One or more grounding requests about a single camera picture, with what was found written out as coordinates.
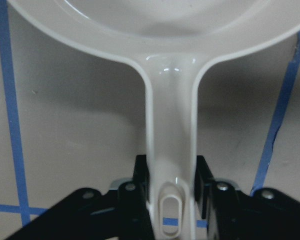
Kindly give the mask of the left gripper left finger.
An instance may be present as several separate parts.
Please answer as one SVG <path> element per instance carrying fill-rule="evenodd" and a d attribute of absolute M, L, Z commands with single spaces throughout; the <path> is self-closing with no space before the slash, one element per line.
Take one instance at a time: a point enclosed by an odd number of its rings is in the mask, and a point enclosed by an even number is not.
<path fill-rule="evenodd" d="M 80 188 L 8 237 L 10 240 L 153 240 L 150 174 L 137 155 L 131 179 L 116 181 L 106 194 Z"/>

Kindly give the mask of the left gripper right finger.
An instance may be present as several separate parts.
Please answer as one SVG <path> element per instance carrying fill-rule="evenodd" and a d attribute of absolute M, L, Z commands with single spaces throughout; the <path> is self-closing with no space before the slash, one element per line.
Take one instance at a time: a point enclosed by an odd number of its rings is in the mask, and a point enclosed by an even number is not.
<path fill-rule="evenodd" d="M 300 240 L 300 202 L 274 188 L 243 193 L 196 158 L 194 197 L 209 240 Z"/>

